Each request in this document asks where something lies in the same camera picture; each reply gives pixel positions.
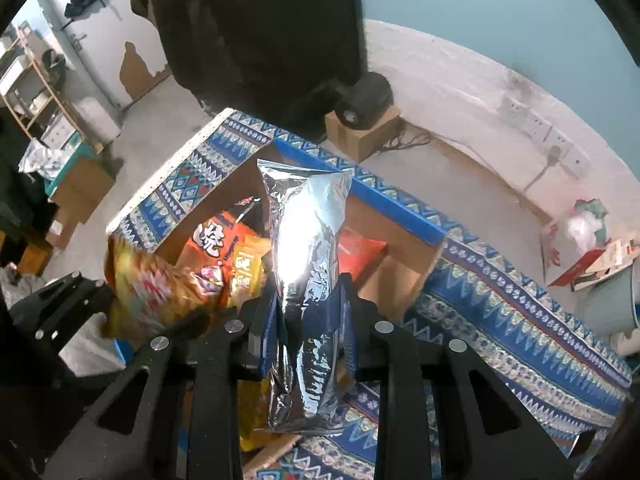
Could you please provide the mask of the orange black snack bag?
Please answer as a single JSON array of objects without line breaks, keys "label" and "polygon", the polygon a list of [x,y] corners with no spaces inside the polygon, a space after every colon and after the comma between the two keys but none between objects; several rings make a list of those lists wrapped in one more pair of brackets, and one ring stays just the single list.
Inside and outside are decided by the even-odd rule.
[{"label": "orange black snack bag", "polygon": [[260,295],[265,278],[264,258],[271,242],[265,236],[262,200],[248,196],[199,224],[177,260],[209,282],[221,278],[221,308],[240,308]]}]

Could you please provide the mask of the red-orange snack bag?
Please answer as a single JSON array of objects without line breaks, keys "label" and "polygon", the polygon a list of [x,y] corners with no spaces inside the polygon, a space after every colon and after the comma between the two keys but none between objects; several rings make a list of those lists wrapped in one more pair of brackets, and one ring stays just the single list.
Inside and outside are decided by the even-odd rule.
[{"label": "red-orange snack bag", "polygon": [[378,268],[388,253],[388,244],[372,240],[344,226],[338,236],[337,257],[340,273],[348,273],[355,285],[361,286]]}]

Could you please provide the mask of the orange spicy chips bag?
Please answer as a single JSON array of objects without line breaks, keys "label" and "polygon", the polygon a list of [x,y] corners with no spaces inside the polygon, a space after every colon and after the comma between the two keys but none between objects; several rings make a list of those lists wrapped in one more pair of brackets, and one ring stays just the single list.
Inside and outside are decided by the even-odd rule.
[{"label": "orange spicy chips bag", "polygon": [[114,294],[102,335],[137,347],[202,309],[213,318],[224,292],[216,266],[203,275],[173,266],[160,256],[110,236],[104,276]]}]

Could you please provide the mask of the silver foil snack bag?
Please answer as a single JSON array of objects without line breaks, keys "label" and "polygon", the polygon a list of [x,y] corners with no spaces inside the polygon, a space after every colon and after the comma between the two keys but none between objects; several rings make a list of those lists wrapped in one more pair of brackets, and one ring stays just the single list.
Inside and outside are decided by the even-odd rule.
[{"label": "silver foil snack bag", "polygon": [[267,159],[258,160],[257,168],[269,200],[270,274],[279,296],[266,428],[282,434],[340,434],[337,243],[352,173]]}]

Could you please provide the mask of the brown floor cardboard box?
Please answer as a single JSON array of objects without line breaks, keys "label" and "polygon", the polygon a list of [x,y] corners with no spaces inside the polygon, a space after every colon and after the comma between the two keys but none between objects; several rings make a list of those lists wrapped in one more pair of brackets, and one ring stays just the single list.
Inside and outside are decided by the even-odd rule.
[{"label": "brown floor cardboard box", "polygon": [[54,248],[64,250],[78,224],[89,220],[114,183],[100,162],[80,156],[53,191],[51,198],[58,211],[46,241]]}]

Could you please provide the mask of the blue patterned tablecloth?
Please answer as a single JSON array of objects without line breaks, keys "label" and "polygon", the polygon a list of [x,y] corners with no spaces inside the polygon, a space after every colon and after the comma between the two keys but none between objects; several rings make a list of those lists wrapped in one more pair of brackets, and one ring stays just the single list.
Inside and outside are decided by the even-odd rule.
[{"label": "blue patterned tablecloth", "polygon": [[[267,145],[308,167],[348,167],[346,159],[317,144],[228,108],[138,189],[108,230],[146,250],[162,247]],[[575,470],[582,476],[622,414],[631,384],[624,359],[462,224],[362,167],[355,168],[352,190],[406,232],[439,247],[402,326],[435,344],[454,337],[470,344],[563,453],[592,432]]]}]

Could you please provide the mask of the wooden shelf rack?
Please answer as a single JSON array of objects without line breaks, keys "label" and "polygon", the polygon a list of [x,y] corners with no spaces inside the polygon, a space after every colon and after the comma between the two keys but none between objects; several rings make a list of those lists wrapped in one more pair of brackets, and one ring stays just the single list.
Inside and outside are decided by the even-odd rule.
[{"label": "wooden shelf rack", "polygon": [[77,133],[93,153],[103,144],[89,129],[79,110],[66,96],[68,69],[64,55],[40,38],[27,22],[9,25],[1,34],[1,106],[17,127],[32,140],[46,140],[46,131],[57,125]]}]

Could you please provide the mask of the black round speaker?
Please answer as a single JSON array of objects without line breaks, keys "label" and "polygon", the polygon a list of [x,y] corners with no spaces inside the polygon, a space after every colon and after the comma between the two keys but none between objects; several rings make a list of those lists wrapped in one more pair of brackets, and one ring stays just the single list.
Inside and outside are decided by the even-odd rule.
[{"label": "black round speaker", "polygon": [[392,104],[393,90],[388,80],[379,73],[369,72],[342,92],[335,114],[348,128],[368,130]]}]

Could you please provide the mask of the white red small carton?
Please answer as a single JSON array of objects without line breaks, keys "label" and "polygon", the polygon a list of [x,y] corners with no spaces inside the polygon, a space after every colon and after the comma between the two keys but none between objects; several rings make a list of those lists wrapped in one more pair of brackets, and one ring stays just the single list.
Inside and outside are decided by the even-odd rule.
[{"label": "white red small carton", "polygon": [[582,275],[572,281],[572,291],[578,292],[591,287],[628,268],[639,255],[639,238],[639,231],[635,230],[612,240],[604,253]]}]

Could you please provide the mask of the grey-blue trash bin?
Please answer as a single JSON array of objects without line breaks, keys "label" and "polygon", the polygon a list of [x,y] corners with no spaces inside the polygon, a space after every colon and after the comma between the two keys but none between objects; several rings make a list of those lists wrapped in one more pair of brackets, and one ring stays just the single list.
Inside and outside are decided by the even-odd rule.
[{"label": "grey-blue trash bin", "polygon": [[582,320],[600,336],[630,334],[639,327],[639,271],[634,264],[590,290]]}]

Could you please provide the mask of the white wall socket strip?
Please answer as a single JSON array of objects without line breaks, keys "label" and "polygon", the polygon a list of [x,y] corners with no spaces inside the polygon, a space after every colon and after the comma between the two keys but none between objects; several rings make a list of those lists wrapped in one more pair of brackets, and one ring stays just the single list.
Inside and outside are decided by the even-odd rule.
[{"label": "white wall socket strip", "polygon": [[504,96],[498,108],[500,116],[520,133],[527,136],[544,154],[555,154],[560,164],[576,179],[588,174],[587,154],[547,119],[520,101]]}]

